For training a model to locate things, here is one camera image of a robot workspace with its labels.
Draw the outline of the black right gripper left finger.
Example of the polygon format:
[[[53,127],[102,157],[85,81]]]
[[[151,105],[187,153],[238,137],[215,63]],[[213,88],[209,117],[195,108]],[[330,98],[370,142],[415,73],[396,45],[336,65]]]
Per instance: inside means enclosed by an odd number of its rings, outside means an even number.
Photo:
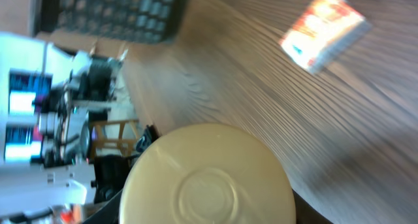
[[[122,190],[82,224],[118,224]]]

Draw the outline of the white floral tube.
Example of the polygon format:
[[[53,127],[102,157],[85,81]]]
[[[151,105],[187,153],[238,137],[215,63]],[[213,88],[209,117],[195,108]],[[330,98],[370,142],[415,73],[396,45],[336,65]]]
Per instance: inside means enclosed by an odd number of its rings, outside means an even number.
[[[138,158],[121,194],[120,223],[295,223],[288,177],[272,151],[242,129],[189,125]]]

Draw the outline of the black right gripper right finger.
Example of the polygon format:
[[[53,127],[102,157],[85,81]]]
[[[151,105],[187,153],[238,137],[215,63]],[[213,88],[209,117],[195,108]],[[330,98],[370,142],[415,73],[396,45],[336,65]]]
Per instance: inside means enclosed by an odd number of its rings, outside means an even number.
[[[297,224],[332,224],[293,190]]]

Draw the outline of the small orange box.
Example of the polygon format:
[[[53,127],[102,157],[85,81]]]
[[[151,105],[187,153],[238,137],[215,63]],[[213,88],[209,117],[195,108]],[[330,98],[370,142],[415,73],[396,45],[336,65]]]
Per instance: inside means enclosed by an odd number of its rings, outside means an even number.
[[[279,45],[300,68],[316,74],[369,29],[366,17],[346,0],[313,0]]]

